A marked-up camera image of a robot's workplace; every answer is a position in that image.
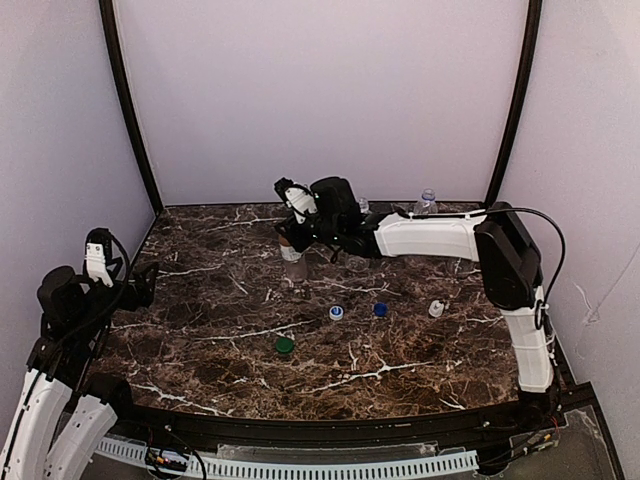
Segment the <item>right black frame post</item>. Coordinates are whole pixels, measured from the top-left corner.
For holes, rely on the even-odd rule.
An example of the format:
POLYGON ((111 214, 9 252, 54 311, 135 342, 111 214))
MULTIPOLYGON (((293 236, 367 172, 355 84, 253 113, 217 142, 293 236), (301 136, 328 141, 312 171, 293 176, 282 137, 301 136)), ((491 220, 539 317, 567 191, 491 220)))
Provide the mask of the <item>right black frame post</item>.
POLYGON ((528 2, 523 40, 518 68, 516 71, 513 93, 511 96, 511 102, 505 121, 502 139, 498 149, 498 154, 484 198, 485 207, 490 207, 497 201, 501 191, 503 180, 507 172, 529 86, 529 80, 533 67, 540 21, 542 16, 542 9, 542 0, 530 0, 528 2))

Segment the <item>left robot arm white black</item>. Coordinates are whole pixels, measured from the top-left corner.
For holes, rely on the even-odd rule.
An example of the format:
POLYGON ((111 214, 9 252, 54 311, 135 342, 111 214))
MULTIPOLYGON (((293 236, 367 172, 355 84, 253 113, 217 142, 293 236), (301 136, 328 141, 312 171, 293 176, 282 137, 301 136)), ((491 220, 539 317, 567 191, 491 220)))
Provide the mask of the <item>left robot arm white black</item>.
POLYGON ((4 479, 78 479, 104 435, 132 408, 121 376, 90 374, 118 310, 148 307, 159 266, 151 263, 112 286, 50 271, 37 290, 41 336, 27 361, 24 384, 1 451, 4 479))

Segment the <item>small blue label water bottle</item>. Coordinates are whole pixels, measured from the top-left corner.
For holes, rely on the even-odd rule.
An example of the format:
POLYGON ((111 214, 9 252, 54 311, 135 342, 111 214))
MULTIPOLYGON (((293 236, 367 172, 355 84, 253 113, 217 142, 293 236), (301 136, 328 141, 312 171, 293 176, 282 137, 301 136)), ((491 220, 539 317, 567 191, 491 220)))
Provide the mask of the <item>small blue label water bottle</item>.
POLYGON ((369 201, 366 198, 364 198, 364 197, 359 198, 358 199, 358 205, 359 205, 360 212, 362 214, 368 215, 368 214, 371 213, 370 204, 369 204, 369 201))

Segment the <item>black frame post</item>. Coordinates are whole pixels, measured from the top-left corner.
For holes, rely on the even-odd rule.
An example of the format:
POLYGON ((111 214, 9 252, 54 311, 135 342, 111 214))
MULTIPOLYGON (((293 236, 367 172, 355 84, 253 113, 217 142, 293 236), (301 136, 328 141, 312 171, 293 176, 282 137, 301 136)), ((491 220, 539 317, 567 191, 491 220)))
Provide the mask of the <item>black frame post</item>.
POLYGON ((112 78, 122 118, 147 198, 154 214, 158 216, 164 210, 164 205, 152 172, 146 147, 144 145, 133 96, 128 82, 124 55, 121 48, 117 26, 115 3, 111 0, 99 0, 98 5, 112 78))
POLYGON ((540 21, 542 16, 542 9, 542 0, 530 0, 528 2, 523 40, 518 68, 516 71, 513 93, 511 96, 511 102, 505 121, 502 139, 498 149, 498 154, 484 198, 485 207, 490 207, 497 201, 501 191, 503 180, 507 172, 529 86, 529 80, 533 67, 540 21))

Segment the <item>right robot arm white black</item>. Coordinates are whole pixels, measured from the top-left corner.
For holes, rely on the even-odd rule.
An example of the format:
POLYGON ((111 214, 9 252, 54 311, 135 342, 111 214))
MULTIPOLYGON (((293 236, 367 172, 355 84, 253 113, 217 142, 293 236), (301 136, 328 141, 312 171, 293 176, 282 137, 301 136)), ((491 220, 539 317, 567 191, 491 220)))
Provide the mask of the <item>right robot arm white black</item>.
POLYGON ((350 183, 337 176, 310 186, 281 178, 274 190, 289 210, 276 230, 298 253, 319 243, 361 258, 432 256, 478 264, 485 295, 507 322, 520 392, 549 393, 554 364, 545 323, 551 286, 543 281, 541 252, 519 218, 522 209, 500 202, 460 213, 365 214, 350 183))

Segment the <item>left black frame post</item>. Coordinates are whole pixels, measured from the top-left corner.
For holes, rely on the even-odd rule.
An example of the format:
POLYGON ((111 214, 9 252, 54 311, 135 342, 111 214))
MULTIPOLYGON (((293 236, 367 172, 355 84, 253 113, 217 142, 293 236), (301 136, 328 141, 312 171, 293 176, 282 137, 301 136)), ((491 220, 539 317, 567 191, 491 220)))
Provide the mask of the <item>left black frame post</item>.
POLYGON ((146 147, 144 145, 133 96, 128 82, 124 55, 121 48, 117 26, 115 3, 111 0, 99 0, 98 5, 112 78, 122 118, 147 198, 154 214, 158 216, 164 210, 164 205, 152 172, 146 147))

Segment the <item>white Pocari bottle cap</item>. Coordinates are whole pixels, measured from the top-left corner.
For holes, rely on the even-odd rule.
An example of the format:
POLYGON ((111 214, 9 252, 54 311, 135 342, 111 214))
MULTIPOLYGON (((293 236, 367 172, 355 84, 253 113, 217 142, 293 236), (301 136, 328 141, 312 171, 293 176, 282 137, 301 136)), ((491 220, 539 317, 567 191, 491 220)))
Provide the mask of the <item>white Pocari bottle cap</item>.
POLYGON ((344 317, 344 308, 340 305, 334 305, 329 309, 329 317, 333 321, 341 320, 344 317))

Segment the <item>black front rail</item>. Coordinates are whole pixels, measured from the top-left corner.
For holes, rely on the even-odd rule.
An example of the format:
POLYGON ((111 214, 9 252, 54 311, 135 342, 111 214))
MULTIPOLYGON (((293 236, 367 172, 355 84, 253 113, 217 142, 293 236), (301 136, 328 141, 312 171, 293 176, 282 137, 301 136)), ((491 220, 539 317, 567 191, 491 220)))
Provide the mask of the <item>black front rail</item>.
POLYGON ((179 440, 200 451, 221 445, 274 448, 341 448, 433 442, 444 446, 493 446, 510 437, 551 427, 547 415, 507 402, 450 413, 382 420, 252 420, 171 412, 136 405, 108 433, 154 445, 179 440))

